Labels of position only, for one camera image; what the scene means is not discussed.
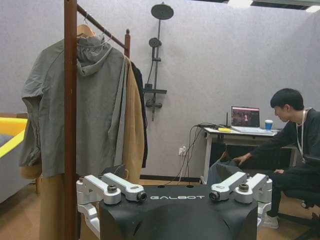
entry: man's hand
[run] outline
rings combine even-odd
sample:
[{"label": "man's hand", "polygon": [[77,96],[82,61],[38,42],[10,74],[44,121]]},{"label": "man's hand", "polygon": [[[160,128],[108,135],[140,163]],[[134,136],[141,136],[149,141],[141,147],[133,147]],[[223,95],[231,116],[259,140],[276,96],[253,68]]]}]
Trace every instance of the man's hand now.
[{"label": "man's hand", "polygon": [[285,170],[283,170],[283,169],[276,169],[274,171],[275,174],[283,174],[284,172],[285,172]]},{"label": "man's hand", "polygon": [[234,158],[233,160],[239,165],[241,166],[242,163],[244,163],[247,159],[249,159],[251,157],[250,153],[247,153],[246,155],[243,156],[239,156]]}]

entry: laptop screen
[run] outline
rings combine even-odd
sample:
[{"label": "laptop screen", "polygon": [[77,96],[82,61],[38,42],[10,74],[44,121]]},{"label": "laptop screen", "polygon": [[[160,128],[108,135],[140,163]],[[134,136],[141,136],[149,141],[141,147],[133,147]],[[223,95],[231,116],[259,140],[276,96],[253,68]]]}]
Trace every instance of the laptop screen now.
[{"label": "laptop screen", "polygon": [[259,108],[253,107],[231,107],[231,125],[235,127],[260,127]]}]

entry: gray wall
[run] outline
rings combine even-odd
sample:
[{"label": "gray wall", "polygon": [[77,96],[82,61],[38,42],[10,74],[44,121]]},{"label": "gray wall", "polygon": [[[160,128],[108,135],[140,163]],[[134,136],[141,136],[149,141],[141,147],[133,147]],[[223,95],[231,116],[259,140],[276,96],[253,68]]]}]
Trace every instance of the gray wall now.
[{"label": "gray wall", "polygon": [[[147,80],[148,40],[158,22],[150,10],[159,0],[79,0],[119,39],[131,30],[131,59]],[[226,4],[167,0],[174,17],[162,22],[159,97],[155,121],[148,112],[146,175],[175,176],[178,148],[200,122],[224,123],[231,105],[259,107],[261,124],[273,119],[269,101],[284,87],[301,90],[307,107],[319,109],[320,14],[274,8],[232,8]],[[0,1],[0,112],[22,112],[21,88],[46,46],[63,38],[62,0]],[[78,18],[82,24],[83,17]],[[190,176],[203,171],[205,140],[200,136]]]}]

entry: baseboard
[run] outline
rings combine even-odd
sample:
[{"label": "baseboard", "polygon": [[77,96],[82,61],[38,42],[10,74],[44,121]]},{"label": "baseboard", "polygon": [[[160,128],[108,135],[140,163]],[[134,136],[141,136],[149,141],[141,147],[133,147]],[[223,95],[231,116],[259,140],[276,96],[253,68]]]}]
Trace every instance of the baseboard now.
[{"label": "baseboard", "polygon": [[[140,179],[171,181],[172,179],[174,179],[174,176],[140,175]],[[200,177],[182,177],[181,181],[199,183]]]}]

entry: clothes rack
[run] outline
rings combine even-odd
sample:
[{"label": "clothes rack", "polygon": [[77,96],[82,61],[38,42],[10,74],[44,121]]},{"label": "clothes rack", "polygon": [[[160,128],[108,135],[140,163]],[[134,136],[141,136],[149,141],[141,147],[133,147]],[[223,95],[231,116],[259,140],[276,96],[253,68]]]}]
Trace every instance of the clothes rack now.
[{"label": "clothes rack", "polygon": [[119,41],[90,14],[77,0],[64,0],[64,207],[65,240],[77,238],[77,196],[76,196],[76,134],[77,134],[77,11],[89,22],[124,48],[124,55],[130,57],[130,31],[126,30],[124,43]]}]

